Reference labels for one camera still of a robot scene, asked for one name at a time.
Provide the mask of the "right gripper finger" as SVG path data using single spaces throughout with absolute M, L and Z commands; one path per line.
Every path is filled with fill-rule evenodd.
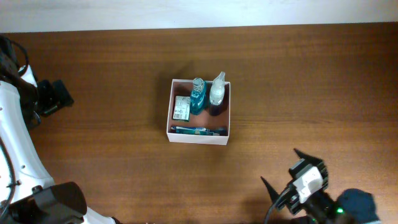
M 280 198 L 279 193 L 273 188 L 273 186 L 271 186 L 270 183 L 268 183 L 268 181 L 263 176 L 261 176 L 261 180 L 263 181 L 264 185 L 266 186 L 266 189 L 267 189 L 267 191 L 269 193 L 271 202 L 273 204 L 278 202 L 278 199 Z
M 322 159 L 317 158 L 315 156 L 311 156 L 309 154 L 306 154 L 297 148 L 294 148 L 294 152 L 296 153 L 296 155 L 298 155 L 298 157 L 300 159 L 304 159 L 305 161 L 307 161 L 308 163 L 310 163 L 312 165 L 319 165 L 319 164 L 323 163 Z

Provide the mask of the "blue white toothbrush with cap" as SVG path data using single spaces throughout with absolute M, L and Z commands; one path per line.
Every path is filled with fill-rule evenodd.
M 228 133 L 225 128 L 207 129 L 207 128 L 202 128 L 202 127 L 183 127 L 183 126 L 172 126 L 171 127 L 172 131 L 175 131 L 176 129 L 191 129 L 191 130 L 200 130 L 200 131 L 212 131 L 212 132 L 220 134 L 220 136 L 226 136 L 227 133 Z

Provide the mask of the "clear spray bottle purple liquid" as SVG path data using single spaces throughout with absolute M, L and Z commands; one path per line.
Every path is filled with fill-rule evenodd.
M 209 94 L 209 114 L 218 116 L 224 111 L 225 72 L 221 72 L 212 82 Z

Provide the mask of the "Colgate toothpaste tube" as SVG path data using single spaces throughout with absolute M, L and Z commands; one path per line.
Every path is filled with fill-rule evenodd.
M 190 135 L 199 135 L 199 136 L 220 136 L 220 134 L 212 131 L 200 131 L 200 130 L 191 130 L 191 129 L 176 129 L 175 132 L 178 134 L 190 134 Z

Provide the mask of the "teal mouthwash bottle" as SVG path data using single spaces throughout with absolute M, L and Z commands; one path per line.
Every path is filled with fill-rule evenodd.
M 206 83 L 201 78 L 193 80 L 193 89 L 190 95 L 190 112 L 199 115 L 205 108 Z

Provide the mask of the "green white soap box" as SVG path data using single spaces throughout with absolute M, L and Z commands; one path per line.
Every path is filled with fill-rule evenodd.
M 173 110 L 173 120 L 189 122 L 190 120 L 190 97 L 176 96 Z

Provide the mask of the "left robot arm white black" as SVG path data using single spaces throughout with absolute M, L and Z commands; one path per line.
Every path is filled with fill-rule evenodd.
M 29 130 L 74 103 L 61 80 L 39 81 L 26 49 L 1 36 L 1 223 L 109 223 L 75 182 L 56 184 Z

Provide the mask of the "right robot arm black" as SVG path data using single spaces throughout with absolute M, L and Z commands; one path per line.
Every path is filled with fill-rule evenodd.
M 281 220 L 280 223 L 382 223 L 377 215 L 372 194 L 360 189 L 346 189 L 333 200 L 326 192 L 329 175 L 324 160 L 297 148 L 294 151 L 299 161 L 289 169 L 292 180 L 281 193 L 278 193 L 264 177 L 261 178 L 272 202 L 264 217 L 264 223 L 269 223 L 274 210 L 281 211 L 283 208 L 287 208 L 292 215 L 301 211 L 304 211 L 305 215 Z

